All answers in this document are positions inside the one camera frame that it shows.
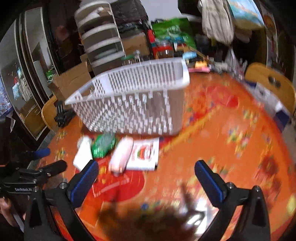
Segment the person's left hand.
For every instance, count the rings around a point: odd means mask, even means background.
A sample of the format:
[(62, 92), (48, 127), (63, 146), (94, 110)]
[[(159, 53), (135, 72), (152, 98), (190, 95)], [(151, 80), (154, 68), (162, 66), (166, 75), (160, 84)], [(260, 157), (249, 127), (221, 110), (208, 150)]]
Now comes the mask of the person's left hand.
[(23, 220), (21, 220), (20, 216), (16, 213), (10, 199), (1, 198), (1, 214), (12, 227), (24, 228), (26, 213), (23, 214)]

